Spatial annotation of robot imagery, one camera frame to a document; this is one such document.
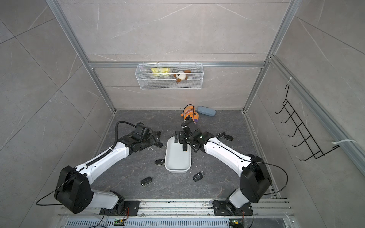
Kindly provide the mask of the white storage box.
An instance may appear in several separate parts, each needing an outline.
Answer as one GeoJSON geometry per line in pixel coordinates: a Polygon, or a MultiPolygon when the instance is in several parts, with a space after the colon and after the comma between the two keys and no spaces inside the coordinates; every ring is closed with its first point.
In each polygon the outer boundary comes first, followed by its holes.
{"type": "Polygon", "coordinates": [[[186,173],[192,165],[192,148],[188,145],[188,151],[183,151],[182,144],[175,143],[175,138],[167,141],[165,154],[165,168],[171,173],[186,173]]]}

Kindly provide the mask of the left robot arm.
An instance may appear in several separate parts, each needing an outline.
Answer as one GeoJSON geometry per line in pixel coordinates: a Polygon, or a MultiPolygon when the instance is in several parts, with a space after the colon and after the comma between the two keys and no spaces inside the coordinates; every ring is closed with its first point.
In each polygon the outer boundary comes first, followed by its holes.
{"type": "Polygon", "coordinates": [[[91,184],[120,160],[151,146],[161,148],[161,132],[152,130],[143,123],[127,123],[134,130],[124,136],[118,135],[115,125],[113,144],[95,158],[76,167],[66,166],[60,172],[57,187],[52,194],[59,206],[78,214],[89,208],[100,208],[106,215],[127,213],[124,197],[115,191],[97,191],[91,184]]]}

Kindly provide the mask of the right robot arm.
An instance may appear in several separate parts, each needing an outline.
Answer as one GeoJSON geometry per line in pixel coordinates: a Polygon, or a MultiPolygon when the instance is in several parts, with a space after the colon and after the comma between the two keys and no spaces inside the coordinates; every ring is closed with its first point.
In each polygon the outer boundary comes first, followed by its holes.
{"type": "Polygon", "coordinates": [[[282,170],[281,167],[266,163],[258,156],[243,155],[220,141],[218,137],[209,133],[201,132],[196,125],[198,113],[192,104],[184,107],[181,116],[184,122],[181,124],[182,131],[179,139],[182,148],[187,146],[194,151],[202,151],[223,162],[236,172],[240,177],[240,187],[227,197],[226,205],[233,211],[249,203],[257,203],[272,185],[268,166],[273,166],[282,170]]]}

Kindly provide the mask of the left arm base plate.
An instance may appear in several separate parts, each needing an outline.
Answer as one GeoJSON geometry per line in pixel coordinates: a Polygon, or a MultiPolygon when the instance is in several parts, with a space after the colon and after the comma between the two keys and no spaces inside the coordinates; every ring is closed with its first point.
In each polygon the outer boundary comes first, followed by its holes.
{"type": "Polygon", "coordinates": [[[105,216],[137,216],[139,211],[140,201],[127,200],[117,203],[112,209],[101,209],[99,215],[105,216]]]}

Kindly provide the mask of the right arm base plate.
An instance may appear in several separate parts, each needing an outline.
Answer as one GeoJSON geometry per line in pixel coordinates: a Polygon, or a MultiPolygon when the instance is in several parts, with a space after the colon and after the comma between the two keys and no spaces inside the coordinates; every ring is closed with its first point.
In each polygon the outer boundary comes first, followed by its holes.
{"type": "Polygon", "coordinates": [[[252,216],[252,206],[249,203],[240,208],[235,207],[228,200],[214,200],[212,202],[215,216],[252,216]]]}

